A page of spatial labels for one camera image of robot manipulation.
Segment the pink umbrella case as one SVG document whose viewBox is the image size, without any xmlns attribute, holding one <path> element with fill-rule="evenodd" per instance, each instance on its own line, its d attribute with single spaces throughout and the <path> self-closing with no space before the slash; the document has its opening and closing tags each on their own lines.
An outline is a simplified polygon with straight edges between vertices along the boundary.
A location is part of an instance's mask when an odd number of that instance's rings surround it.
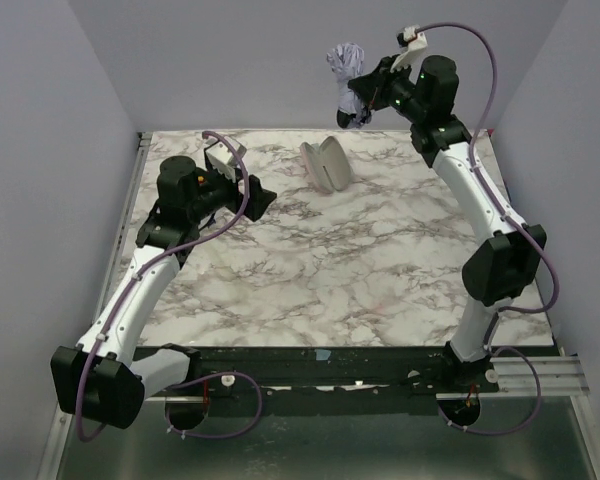
<svg viewBox="0 0 600 480">
<path fill-rule="evenodd" d="M 343 191 L 351 184 L 351 164 L 334 136 L 328 136 L 320 144 L 303 142 L 300 145 L 300 154 L 318 189 L 331 194 Z"/>
</svg>

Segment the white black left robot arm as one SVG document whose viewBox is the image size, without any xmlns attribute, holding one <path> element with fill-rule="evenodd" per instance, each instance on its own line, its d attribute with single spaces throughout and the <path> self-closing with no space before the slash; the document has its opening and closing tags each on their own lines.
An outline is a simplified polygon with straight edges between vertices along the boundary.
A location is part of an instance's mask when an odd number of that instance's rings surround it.
<svg viewBox="0 0 600 480">
<path fill-rule="evenodd" d="M 153 395 L 203 382 L 201 354 L 192 347 L 167 343 L 135 359 L 140 334 L 193 248 L 206 242 L 201 232 L 215 214 L 227 209 L 255 222 L 277 197 L 241 161 L 198 167 L 172 156 L 161 163 L 156 186 L 122 283 L 76 345 L 58 347 L 51 358 L 59 407 L 74 416 L 83 442 L 107 426 L 128 428 Z"/>
</svg>

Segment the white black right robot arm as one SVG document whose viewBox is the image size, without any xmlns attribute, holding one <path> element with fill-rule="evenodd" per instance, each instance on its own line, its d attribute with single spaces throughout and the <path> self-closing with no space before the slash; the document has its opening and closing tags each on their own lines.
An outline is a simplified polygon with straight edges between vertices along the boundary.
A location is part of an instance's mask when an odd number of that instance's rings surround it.
<svg viewBox="0 0 600 480">
<path fill-rule="evenodd" d="M 410 122 L 412 145 L 450 189 L 473 229 L 477 249 L 461 270 L 468 300 L 447 346 L 458 363 L 471 364 L 487 355 L 495 314 L 533 282 L 547 235 L 509 205 L 478 160 L 469 131 L 454 115 L 459 86 L 455 62 L 428 56 L 415 80 L 409 69 L 393 70 L 393 62 L 385 57 L 375 70 L 347 85 L 369 110 L 391 107 Z"/>
</svg>

